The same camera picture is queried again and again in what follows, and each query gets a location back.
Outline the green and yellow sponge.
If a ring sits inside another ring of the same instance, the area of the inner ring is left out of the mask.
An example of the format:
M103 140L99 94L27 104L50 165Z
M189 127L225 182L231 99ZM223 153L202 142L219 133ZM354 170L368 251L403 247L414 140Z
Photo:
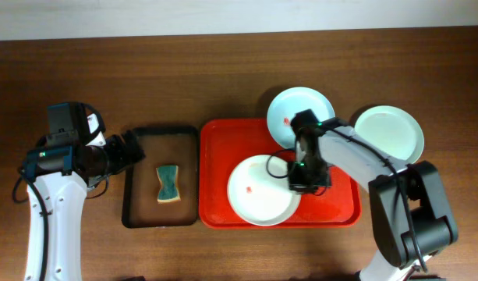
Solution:
M179 167L177 165L163 165L156 168L160 190L158 203L171 203L180 201L178 186Z

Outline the white plate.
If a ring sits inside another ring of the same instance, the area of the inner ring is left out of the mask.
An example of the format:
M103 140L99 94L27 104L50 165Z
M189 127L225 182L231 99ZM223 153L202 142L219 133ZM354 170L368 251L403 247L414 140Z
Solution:
M289 189L287 161L255 155L240 162L228 178L227 196L234 213L255 226L287 221L299 207L301 195Z

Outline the light blue plate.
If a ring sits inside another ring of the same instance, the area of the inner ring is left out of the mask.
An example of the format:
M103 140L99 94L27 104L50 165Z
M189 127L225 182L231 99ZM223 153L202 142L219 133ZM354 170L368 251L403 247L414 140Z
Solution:
M267 110L267 128L283 148L294 148L295 134L290 123L296 113L311 109L318 120L335 117L335 111L322 93L308 87L291 87L278 94Z

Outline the light green plate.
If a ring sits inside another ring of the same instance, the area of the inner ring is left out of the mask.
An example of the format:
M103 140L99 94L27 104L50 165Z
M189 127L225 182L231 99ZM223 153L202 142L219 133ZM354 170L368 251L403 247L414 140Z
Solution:
M356 119L356 132L385 153L410 163L423 153L425 139L419 123L403 109L378 105Z

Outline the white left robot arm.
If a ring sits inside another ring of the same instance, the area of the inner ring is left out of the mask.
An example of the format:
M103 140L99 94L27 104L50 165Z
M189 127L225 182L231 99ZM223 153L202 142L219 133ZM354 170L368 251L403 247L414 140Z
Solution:
M26 280L80 280L81 218L89 191L143 159L133 131L83 143L76 130L44 136L19 171L27 185Z

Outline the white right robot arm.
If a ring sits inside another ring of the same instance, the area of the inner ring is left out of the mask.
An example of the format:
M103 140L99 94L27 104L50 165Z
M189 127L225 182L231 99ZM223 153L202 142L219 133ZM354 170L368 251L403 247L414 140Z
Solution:
M436 167L394 158L359 137L338 118L319 121L300 112L291 121L296 159L288 163L290 190L326 190L333 165L365 188L377 252L358 280L407 280L455 243L459 231Z

